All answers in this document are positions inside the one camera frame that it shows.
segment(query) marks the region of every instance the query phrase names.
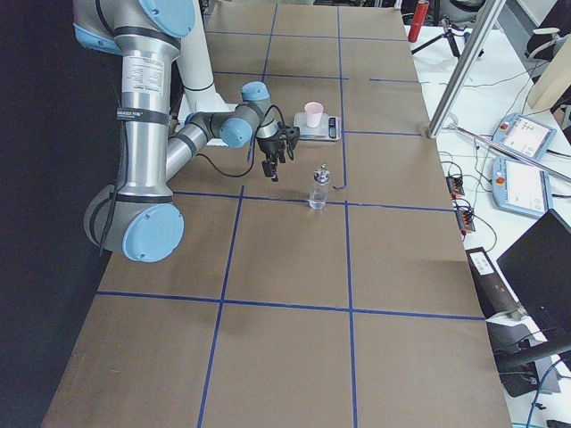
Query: white desk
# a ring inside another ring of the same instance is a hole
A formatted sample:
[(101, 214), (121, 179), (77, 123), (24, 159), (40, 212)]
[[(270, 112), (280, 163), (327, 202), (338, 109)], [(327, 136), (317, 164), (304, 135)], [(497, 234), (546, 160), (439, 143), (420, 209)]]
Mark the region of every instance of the white desk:
[[(442, 34), (440, 28), (424, 27), (420, 32), (420, 37), (412, 47), (422, 45), (432, 37)], [(460, 51), (464, 47), (463, 39), (458, 37), (457, 43)], [(446, 88), (445, 84), (456, 67), (457, 60), (452, 56), (448, 42), (445, 39), (429, 46), (414, 55), (415, 66), (417, 68), (418, 79), (422, 83), (423, 96), (426, 109), (432, 117), (434, 110)], [(484, 45), (484, 55), (476, 61), (466, 85), (482, 85), (498, 82), (503, 79), (512, 78), (517, 74), (524, 73), (525, 67), (518, 59), (511, 47), (508, 39), (500, 30), (494, 30), (489, 35)], [(455, 102), (452, 113), (459, 119), (459, 125), (474, 133), (490, 136), (497, 128), (500, 120), (509, 112), (533, 112), (529, 106), (524, 109), (525, 97), (531, 88), (531, 81), (527, 73), (509, 81), (499, 83), (495, 86), (465, 87)], [(534, 118), (549, 126), (559, 129), (553, 116), (548, 112), (534, 115)], [(441, 132), (437, 137), (438, 149), (441, 151), (442, 161), (454, 161), (462, 168), (464, 174), (478, 176), (475, 171), (476, 156), (475, 145), (470, 139), (455, 132)], [(550, 147), (557, 152), (571, 154), (571, 146), (563, 134), (558, 134)], [(477, 151), (479, 159), (478, 168), (484, 170), (487, 177), (491, 175), (492, 160), (497, 156), (496, 152), (489, 151), (486, 158), (487, 147), (482, 145)], [(558, 158), (557, 156), (546, 154), (542, 163), (566, 175), (571, 175), (571, 160)], [(443, 164), (446, 173), (450, 164)], [(455, 167), (451, 167), (451, 173), (458, 172)], [(498, 235), (498, 242), (489, 251), (490, 258), (496, 260), (508, 247), (516, 241), (534, 222), (533, 218), (519, 216), (506, 211), (498, 210), (492, 200), (490, 193), (483, 193), (482, 190), (476, 193), (477, 181), (474, 178), (464, 179), (464, 190), (466, 199), (476, 206), (476, 215), (490, 223)], [(565, 185), (556, 179), (551, 179), (553, 193), (571, 194), (571, 185)], [(554, 199), (555, 210), (571, 223), (571, 202), (569, 200)], [(464, 242), (466, 249), (482, 246), (486, 250), (493, 244), (493, 234), (489, 228), (479, 220), (476, 222), (476, 233), (467, 235)], [(525, 321), (530, 325), (531, 331), (537, 331), (531, 320)], [(564, 375), (566, 369), (559, 365), (559, 372)], [(547, 419), (558, 419), (565, 422), (571, 421), (571, 380), (563, 379), (559, 384), (562, 392), (555, 395), (540, 396), (539, 402), (547, 406), (545, 410), (534, 411), (532, 424), (545, 426)], [(508, 402), (509, 412), (514, 423), (524, 423), (534, 394), (532, 392), (518, 397), (511, 398), (505, 393)]]

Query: black curtain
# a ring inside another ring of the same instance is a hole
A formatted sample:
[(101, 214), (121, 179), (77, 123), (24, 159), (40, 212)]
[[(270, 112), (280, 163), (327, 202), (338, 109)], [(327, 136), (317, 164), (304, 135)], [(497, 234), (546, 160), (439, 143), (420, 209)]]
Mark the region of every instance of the black curtain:
[(39, 426), (109, 255), (82, 216), (115, 177), (120, 58), (75, 41), (71, 1), (0, 14), (0, 426)]

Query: pink cup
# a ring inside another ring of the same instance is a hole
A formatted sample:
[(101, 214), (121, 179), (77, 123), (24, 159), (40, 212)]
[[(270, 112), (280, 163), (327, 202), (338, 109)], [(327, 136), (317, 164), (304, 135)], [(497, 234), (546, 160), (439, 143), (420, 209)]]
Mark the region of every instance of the pink cup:
[(317, 128), (321, 115), (323, 115), (323, 105), (315, 102), (305, 104), (305, 121), (308, 127)]

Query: blue tape line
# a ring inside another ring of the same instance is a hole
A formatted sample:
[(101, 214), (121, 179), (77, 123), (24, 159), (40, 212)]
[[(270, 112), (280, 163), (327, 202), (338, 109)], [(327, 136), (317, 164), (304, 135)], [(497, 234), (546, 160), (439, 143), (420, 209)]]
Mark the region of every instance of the blue tape line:
[(351, 385), (353, 404), (353, 428), (359, 426), (359, 408), (357, 407), (357, 369), (355, 363), (355, 326), (353, 319), (353, 289), (351, 271), (351, 231), (349, 222), (349, 203), (345, 201), (345, 248), (347, 254), (347, 292), (349, 295), (349, 339), (351, 345)]
[(440, 211), (440, 212), (454, 212), (454, 208), (433, 208), (433, 207), (408, 207), (406, 205), (386, 205), (383, 203), (360, 203), (349, 202), (352, 207), (378, 207), (387, 208), (389, 210), (416, 210), (416, 211)]
[(274, 201), (274, 202), (294, 202), (294, 203), (307, 203), (307, 199), (280, 199), (280, 198), (267, 198), (265, 196), (245, 196), (244, 199), (250, 201)]
[(293, 74), (266, 74), (269, 78), (328, 78), (333, 80), (338, 80), (339, 78), (334, 78), (331, 76), (294, 76)]
[(248, 31), (217, 31), (217, 30), (208, 30), (204, 31), (204, 34), (230, 34), (232, 36), (269, 36), (268, 33), (251, 33)]
[(370, 78), (369, 81), (389, 83), (418, 83), (418, 80), (399, 80), (397, 78)]
[(143, 299), (161, 299), (161, 300), (188, 300), (200, 301), (204, 303), (220, 303), (220, 299), (212, 299), (208, 297), (192, 297), (192, 296), (177, 296), (173, 294), (150, 294), (145, 292), (97, 292), (100, 296), (120, 296), (120, 297), (136, 297)]
[[(220, 197), (230, 199), (246, 199), (249, 201), (268, 201), (268, 202), (291, 202), (291, 203), (306, 203), (306, 199), (280, 199), (269, 198), (266, 196), (248, 196), (248, 195), (233, 195), (222, 193), (200, 193), (200, 192), (174, 192), (174, 194), (181, 194), (187, 196), (208, 196)], [(374, 207), (374, 208), (387, 208), (389, 210), (419, 210), (419, 211), (440, 211), (440, 212), (454, 212), (453, 208), (433, 208), (433, 207), (411, 207), (408, 205), (389, 205), (386, 203), (366, 203), (366, 202), (337, 202), (327, 201), (329, 205), (345, 205), (347, 203), (351, 207)]]
[(345, 107), (343, 104), (343, 51), (341, 47), (341, 19), (337, 7), (337, 52), (339, 60), (339, 102), (341, 104), (341, 150), (343, 157), (343, 188), (347, 187), (347, 150), (345, 144)]
[(238, 76), (256, 76), (256, 77), (263, 76), (262, 73), (246, 73), (243, 71), (214, 71), (213, 70), (212, 73), (214, 73), (214, 74), (236, 74)]
[(352, 312), (358, 314), (389, 315), (392, 317), (416, 317), (416, 318), (455, 319), (455, 320), (464, 320), (464, 321), (485, 321), (484, 317), (475, 317), (470, 315), (428, 314), (422, 312), (400, 312), (394, 310), (377, 310), (377, 309), (353, 309)]
[(203, 398), (200, 403), (200, 412), (198, 414), (197, 428), (203, 426), (204, 410), (206, 409), (206, 399), (208, 397), (208, 387), (211, 381), (212, 364), (214, 362), (214, 353), (216, 351), (216, 343), (218, 340), (218, 333), (220, 329), (220, 320), (222, 319), (222, 309), (224, 308), (224, 296), (226, 295), (226, 288), (228, 285), (228, 276), (230, 273), (230, 266), (232, 265), (232, 255), (234, 253), (234, 244), (236, 243), (236, 235), (238, 231), (238, 222), (240, 220), (240, 210), (242, 209), (242, 201), (244, 196), (244, 186), (240, 189), (240, 199), (238, 200), (238, 208), (236, 209), (236, 218), (234, 220), (234, 230), (232, 231), (232, 240), (230, 241), (230, 250), (228, 252), (228, 262), (226, 264), (226, 271), (224, 273), (224, 283), (222, 285), (222, 292), (220, 294), (220, 304), (218, 306), (218, 314), (216, 316), (216, 325), (214, 327), (214, 335), (212, 336), (211, 354), (208, 358), (208, 369), (206, 370), (206, 378), (204, 379)]
[[(253, 32), (243, 32), (243, 31), (217, 31), (217, 30), (208, 30), (204, 31), (205, 34), (229, 34), (233, 36), (269, 36), (268, 33), (253, 33)], [(399, 38), (382, 38), (382, 37), (335, 37), (335, 36), (304, 36), (299, 34), (274, 34), (276, 37), (298, 37), (298, 38), (328, 38), (328, 39), (337, 39), (341, 38), (342, 40), (372, 40), (377, 42), (409, 42), (406, 39), (399, 39)]]
[(415, 132), (385, 132), (385, 131), (344, 131), (345, 134), (366, 134), (374, 136), (422, 136)]
[(331, 76), (303, 76), (303, 75), (294, 75), (294, 74), (272, 74), (272, 73), (262, 74), (262, 73), (246, 73), (242, 71), (213, 71), (212, 73), (229, 74), (229, 75), (236, 74), (237, 76), (256, 76), (256, 77), (265, 76), (267, 78), (325, 78), (325, 79), (334, 79), (334, 80), (339, 79)]
[(381, 309), (359, 309), (359, 308), (338, 308), (335, 306), (314, 306), (314, 305), (301, 305), (297, 303), (276, 303), (272, 301), (254, 301), (254, 300), (222, 300), (213, 299), (208, 297), (193, 297), (193, 296), (179, 296), (174, 294), (150, 294), (146, 292), (97, 292), (100, 296), (116, 296), (116, 297), (132, 297), (138, 299), (159, 299), (159, 300), (185, 300), (196, 301), (201, 303), (224, 303), (225, 305), (238, 305), (238, 306), (261, 306), (268, 308), (285, 308), (285, 309), (307, 309), (307, 310), (324, 310), (331, 312), (353, 312), (359, 314), (370, 315), (385, 315), (390, 317), (424, 317), (424, 318), (439, 318), (439, 319), (458, 319), (468, 321), (485, 321), (484, 317), (473, 317), (468, 315), (450, 315), (450, 314), (428, 314), (423, 312), (402, 312), (394, 310), (381, 310)]
[(276, 17), (277, 17), (277, 4), (274, 6), (274, 18), (271, 21), (271, 30), (269, 31), (268, 50), (266, 51), (266, 61), (264, 62), (264, 70), (261, 73), (262, 82), (266, 80), (266, 71), (268, 69), (268, 60), (269, 60), (269, 49), (271, 48), (271, 39), (274, 35), (274, 27), (276, 26)]
[(274, 303), (271, 301), (253, 301), (253, 300), (224, 300), (229, 305), (240, 306), (262, 306), (265, 308), (285, 308), (285, 309), (307, 309), (307, 310), (324, 310), (330, 312), (350, 312), (347, 308), (336, 308), (334, 306), (313, 306), (300, 305), (296, 303)]
[(217, 198), (231, 198), (231, 199), (239, 199), (239, 194), (224, 194), (224, 193), (201, 193), (201, 192), (183, 192), (183, 191), (175, 191), (174, 194), (183, 194), (186, 196), (210, 196), (210, 197), (217, 197)]
[(377, 42), (406, 42), (409, 41), (401, 38), (382, 38), (382, 37), (342, 37), (343, 40), (373, 40)]

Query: robotic arm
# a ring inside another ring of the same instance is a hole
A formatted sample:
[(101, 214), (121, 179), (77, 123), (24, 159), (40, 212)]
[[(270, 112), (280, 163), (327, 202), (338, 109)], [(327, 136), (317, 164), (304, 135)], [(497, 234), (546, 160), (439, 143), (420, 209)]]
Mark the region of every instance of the robotic arm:
[[(256, 133), (266, 154), (264, 173), (277, 181), (277, 163), (285, 161), (285, 151), (293, 152), (299, 128), (276, 122), (261, 82), (242, 88), (244, 102), (233, 111), (222, 101), (201, 18), (194, 14), (197, 0), (74, 0), (73, 5), (78, 41), (123, 58), (120, 173), (116, 185), (90, 203), (84, 228), (101, 249), (143, 262), (164, 259), (184, 231), (166, 183), (206, 143), (221, 138), (237, 148)], [(177, 58), (191, 114), (169, 140), (170, 70)]]

